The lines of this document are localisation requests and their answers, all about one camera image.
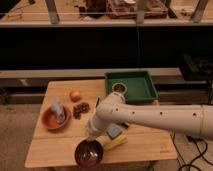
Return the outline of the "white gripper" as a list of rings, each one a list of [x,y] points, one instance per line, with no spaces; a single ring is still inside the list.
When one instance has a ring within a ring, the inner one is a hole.
[[[106,126],[102,122],[89,120],[86,127],[86,135],[88,139],[96,139],[106,130]]]

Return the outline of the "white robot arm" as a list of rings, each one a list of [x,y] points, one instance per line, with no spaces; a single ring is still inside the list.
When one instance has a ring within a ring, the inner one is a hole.
[[[98,103],[87,123],[87,136],[95,139],[112,123],[125,122],[213,140],[213,106],[128,105],[118,92]]]

